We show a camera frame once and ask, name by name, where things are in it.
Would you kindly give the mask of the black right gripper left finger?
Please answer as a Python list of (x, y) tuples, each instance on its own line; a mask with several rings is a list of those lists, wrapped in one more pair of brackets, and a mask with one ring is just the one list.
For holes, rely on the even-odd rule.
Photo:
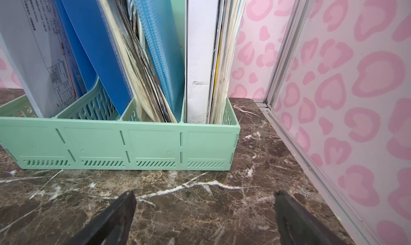
[(124, 192), (102, 213), (74, 235), (67, 245), (125, 245), (127, 244), (137, 206), (134, 192)]

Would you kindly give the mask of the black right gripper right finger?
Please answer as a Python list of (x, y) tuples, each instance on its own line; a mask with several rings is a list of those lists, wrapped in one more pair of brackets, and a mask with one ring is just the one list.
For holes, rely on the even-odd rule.
[(283, 245), (344, 245), (345, 242), (283, 190), (274, 192), (280, 243)]

